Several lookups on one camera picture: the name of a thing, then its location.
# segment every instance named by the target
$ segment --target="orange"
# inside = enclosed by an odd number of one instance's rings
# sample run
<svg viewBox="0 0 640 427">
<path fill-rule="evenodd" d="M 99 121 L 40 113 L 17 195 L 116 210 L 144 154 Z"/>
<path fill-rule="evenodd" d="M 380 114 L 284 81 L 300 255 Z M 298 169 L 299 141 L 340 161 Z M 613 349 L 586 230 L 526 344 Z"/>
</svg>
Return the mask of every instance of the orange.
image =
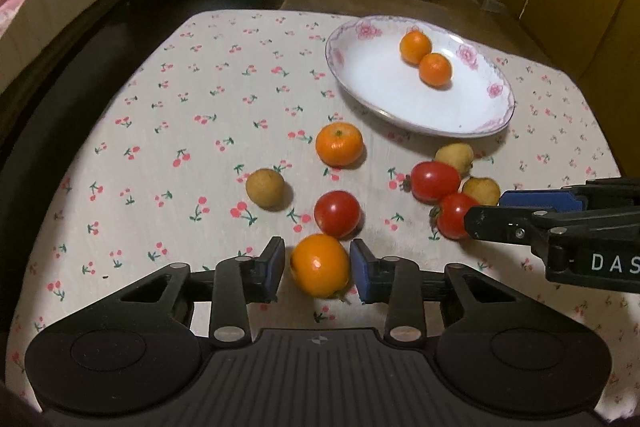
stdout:
<svg viewBox="0 0 640 427">
<path fill-rule="evenodd" d="M 428 86 L 440 87 L 447 84 L 453 75 L 451 62 L 444 55 L 430 53 L 420 61 L 420 80 Z"/>
<path fill-rule="evenodd" d="M 427 53 L 431 53 L 431 40 L 422 32 L 413 30 L 400 41 L 400 56 L 405 62 L 417 66 Z"/>
<path fill-rule="evenodd" d="M 316 152 L 330 167 L 346 167 L 360 158 L 363 151 L 362 134 L 350 123 L 330 123 L 316 136 Z"/>
<path fill-rule="evenodd" d="M 340 241 L 324 233 L 298 243 L 291 253 L 290 268 L 299 288 L 318 299 L 329 298 L 349 282 L 349 256 Z"/>
</svg>

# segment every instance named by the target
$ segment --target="tomato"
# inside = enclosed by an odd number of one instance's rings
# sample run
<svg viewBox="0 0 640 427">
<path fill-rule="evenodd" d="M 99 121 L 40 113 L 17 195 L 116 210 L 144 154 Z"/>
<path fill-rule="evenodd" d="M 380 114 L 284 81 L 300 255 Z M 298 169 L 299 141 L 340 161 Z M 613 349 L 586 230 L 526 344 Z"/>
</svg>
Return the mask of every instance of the tomato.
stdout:
<svg viewBox="0 0 640 427">
<path fill-rule="evenodd" d="M 320 230 L 332 237 L 344 237 L 356 229 L 361 212 L 358 200 L 344 190 L 333 190 L 321 196 L 314 208 Z"/>
<path fill-rule="evenodd" d="M 422 162 L 412 169 L 410 184 L 415 199 L 422 203 L 436 203 L 458 191 L 460 174 L 446 163 Z"/>
<path fill-rule="evenodd" d="M 440 233 L 447 239 L 458 241 L 468 237 L 465 230 L 465 214 L 478 202 L 462 193 L 450 194 L 442 199 L 439 207 L 434 207 L 431 216 L 436 217 Z"/>
</svg>

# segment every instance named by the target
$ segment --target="metal rivet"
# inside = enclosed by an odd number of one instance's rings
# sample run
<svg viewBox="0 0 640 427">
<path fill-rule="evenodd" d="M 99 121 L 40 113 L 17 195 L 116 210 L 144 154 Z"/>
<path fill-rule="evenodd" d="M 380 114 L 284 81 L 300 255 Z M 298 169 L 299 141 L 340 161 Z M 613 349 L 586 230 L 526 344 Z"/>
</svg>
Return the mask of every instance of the metal rivet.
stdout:
<svg viewBox="0 0 640 427">
<path fill-rule="evenodd" d="M 244 337 L 244 330 L 237 326 L 222 326 L 213 332 L 213 336 L 220 342 L 237 342 Z"/>
<path fill-rule="evenodd" d="M 415 342 L 422 336 L 420 330 L 413 326 L 396 326 L 389 331 L 391 338 L 398 342 Z"/>
</svg>

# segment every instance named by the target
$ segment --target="small potato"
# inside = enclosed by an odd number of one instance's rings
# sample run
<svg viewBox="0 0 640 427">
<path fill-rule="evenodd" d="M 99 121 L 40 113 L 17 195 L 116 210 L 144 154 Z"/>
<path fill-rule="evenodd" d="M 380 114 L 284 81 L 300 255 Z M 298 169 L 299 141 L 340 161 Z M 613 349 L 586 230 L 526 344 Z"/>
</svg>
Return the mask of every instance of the small potato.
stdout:
<svg viewBox="0 0 640 427">
<path fill-rule="evenodd" d="M 486 206 L 497 205 L 501 195 L 500 187 L 491 178 L 471 177 L 462 185 L 462 192 Z"/>
<path fill-rule="evenodd" d="M 258 169 L 245 183 L 246 195 L 260 208 L 273 208 L 284 197 L 284 178 L 273 169 Z"/>
<path fill-rule="evenodd" d="M 474 150 L 468 143 L 450 143 L 438 149 L 434 161 L 451 165 L 464 178 L 474 163 Z"/>
</svg>

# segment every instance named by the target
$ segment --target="tablecloth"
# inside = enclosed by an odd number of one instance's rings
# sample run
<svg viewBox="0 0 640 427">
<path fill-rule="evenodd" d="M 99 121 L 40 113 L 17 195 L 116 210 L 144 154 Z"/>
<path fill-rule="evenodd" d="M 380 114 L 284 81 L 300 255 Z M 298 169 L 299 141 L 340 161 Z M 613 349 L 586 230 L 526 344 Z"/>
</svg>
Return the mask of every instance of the tablecloth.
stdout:
<svg viewBox="0 0 640 427">
<path fill-rule="evenodd" d="M 422 269 L 465 263 L 597 331 L 614 372 L 598 404 L 629 415 L 640 393 L 640 299 L 557 285 L 527 247 L 458 244 L 428 224 L 429 207 L 400 189 L 404 176 L 445 139 L 405 132 L 338 89 L 324 44 L 349 17 L 226 10 L 193 16 L 122 87 L 68 168 L 31 253 L 7 350 L 6 382 L 36 405 L 26 375 L 29 341 L 47 325 L 159 269 L 192 270 L 235 255 L 259 255 L 273 235 L 293 247 L 318 231 L 316 200 L 341 188 L 360 201 L 360 237 L 373 253 L 414 259 Z M 509 79 L 516 98 L 510 126 L 470 144 L 475 176 L 502 190 L 581 184 L 618 175 L 590 108 L 559 71 L 479 45 Z M 363 133 L 357 169 L 327 168 L 314 137 L 332 121 Z M 281 172 L 293 191 L 281 212 L 256 207 L 244 181 L 258 168 Z M 249 305 L 264 327 L 382 328 L 385 305 L 303 295 L 286 271 L 277 303 Z M 425 304 L 430 335 L 442 331 Z M 192 330 L 207 333 L 207 306 Z"/>
</svg>

